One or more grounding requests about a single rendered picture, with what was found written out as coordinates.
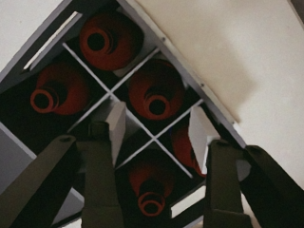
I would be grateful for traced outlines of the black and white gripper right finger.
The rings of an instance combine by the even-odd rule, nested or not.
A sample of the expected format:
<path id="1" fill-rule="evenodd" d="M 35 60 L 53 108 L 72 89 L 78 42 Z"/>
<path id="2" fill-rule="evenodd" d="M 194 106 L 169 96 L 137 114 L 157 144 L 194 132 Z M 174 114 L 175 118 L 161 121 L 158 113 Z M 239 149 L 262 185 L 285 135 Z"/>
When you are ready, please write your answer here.
<path id="1" fill-rule="evenodd" d="M 200 106 L 191 107 L 188 135 L 206 174 L 202 228 L 252 228 L 241 193 L 261 228 L 304 228 L 304 190 L 264 148 L 234 149 Z"/>

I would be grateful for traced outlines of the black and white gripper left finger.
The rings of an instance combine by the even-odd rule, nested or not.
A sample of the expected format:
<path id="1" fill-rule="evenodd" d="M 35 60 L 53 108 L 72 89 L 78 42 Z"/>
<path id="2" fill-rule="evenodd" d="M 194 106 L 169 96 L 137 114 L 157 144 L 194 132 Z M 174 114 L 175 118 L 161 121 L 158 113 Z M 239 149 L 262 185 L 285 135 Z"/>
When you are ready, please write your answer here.
<path id="1" fill-rule="evenodd" d="M 114 175 L 126 102 L 88 124 L 88 141 L 56 137 L 0 195 L 0 228 L 50 228 L 78 173 L 85 172 L 81 228 L 124 228 Z M 86 156 L 87 153 L 87 156 Z"/>

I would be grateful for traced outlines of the dark grey rectangular tray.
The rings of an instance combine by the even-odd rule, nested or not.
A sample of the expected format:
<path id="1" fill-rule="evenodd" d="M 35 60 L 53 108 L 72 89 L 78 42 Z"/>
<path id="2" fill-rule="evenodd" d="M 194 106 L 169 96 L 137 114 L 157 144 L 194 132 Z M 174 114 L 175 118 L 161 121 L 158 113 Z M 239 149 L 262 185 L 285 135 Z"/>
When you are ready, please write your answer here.
<path id="1" fill-rule="evenodd" d="M 0 128 L 0 195 L 33 161 L 15 141 Z M 82 218 L 84 203 L 69 192 L 50 228 L 63 228 Z"/>

